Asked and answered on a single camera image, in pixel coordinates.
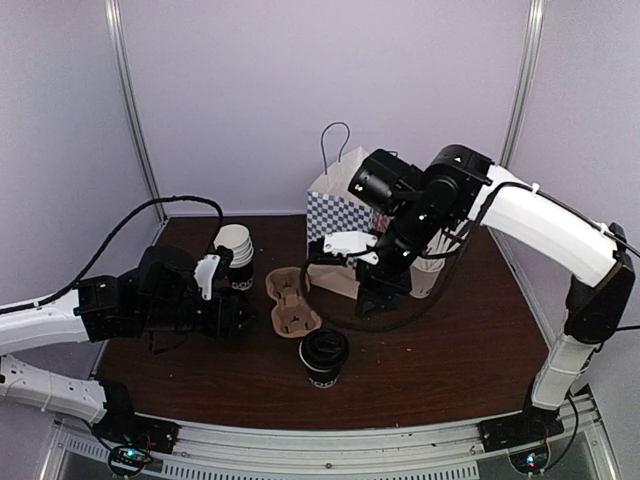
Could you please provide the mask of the stack of paper cups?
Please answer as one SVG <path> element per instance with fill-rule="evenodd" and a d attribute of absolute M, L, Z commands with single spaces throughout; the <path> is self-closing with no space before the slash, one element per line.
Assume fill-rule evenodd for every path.
<path fill-rule="evenodd" d="M 230 286 L 238 291 L 248 291 L 254 283 L 254 246 L 249 229 L 242 224 L 225 225 L 215 237 L 214 245 L 232 252 L 227 272 Z"/>

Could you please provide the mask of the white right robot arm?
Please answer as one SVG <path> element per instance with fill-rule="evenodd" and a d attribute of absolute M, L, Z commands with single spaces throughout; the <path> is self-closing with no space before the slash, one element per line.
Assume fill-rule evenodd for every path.
<path fill-rule="evenodd" d="M 369 279 L 404 273 L 437 233 L 464 222 L 505 233 L 571 273 L 563 330 L 532 383 L 530 405 L 512 423 L 519 440 L 535 440 L 622 319 L 636 279 L 623 229 L 590 220 L 456 144 L 424 170 L 378 149 L 363 160 L 348 190 L 391 219 L 373 247 L 378 261 Z"/>

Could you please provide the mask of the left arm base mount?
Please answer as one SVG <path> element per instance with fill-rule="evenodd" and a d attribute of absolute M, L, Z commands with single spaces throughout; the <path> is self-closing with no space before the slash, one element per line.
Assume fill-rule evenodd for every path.
<path fill-rule="evenodd" d="M 179 433 L 177 423 L 137 414 L 124 384 L 99 381 L 98 385 L 105 395 L 105 414 L 91 424 L 94 433 L 104 440 L 151 452 L 173 452 Z"/>

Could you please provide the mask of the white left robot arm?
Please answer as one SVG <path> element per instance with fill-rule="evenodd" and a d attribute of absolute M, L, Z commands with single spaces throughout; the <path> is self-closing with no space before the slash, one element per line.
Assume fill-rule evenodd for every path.
<path fill-rule="evenodd" d="M 137 442 L 144 424 L 123 384 L 56 374 L 15 353 L 156 332 L 233 338 L 257 313 L 243 292 L 215 288 L 231 261 L 224 247 L 196 261 L 179 248 L 152 246 L 136 268 L 120 276 L 81 279 L 63 292 L 2 307 L 2 398 L 105 426 L 123 444 Z"/>

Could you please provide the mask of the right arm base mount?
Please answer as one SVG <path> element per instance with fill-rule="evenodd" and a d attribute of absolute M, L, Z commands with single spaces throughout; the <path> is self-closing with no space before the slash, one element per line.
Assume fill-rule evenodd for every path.
<path fill-rule="evenodd" d="M 546 410 L 530 401 L 519 413 L 481 421 L 478 429 L 487 453 L 542 442 L 564 432 L 558 408 Z"/>

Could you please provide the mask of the black and white paper cup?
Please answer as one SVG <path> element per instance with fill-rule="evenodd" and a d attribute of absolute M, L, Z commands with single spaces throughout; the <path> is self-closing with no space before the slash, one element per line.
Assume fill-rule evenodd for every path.
<path fill-rule="evenodd" d="M 327 389 L 334 386 L 343 368 L 343 362 L 318 363 L 301 357 L 310 383 L 317 388 Z"/>

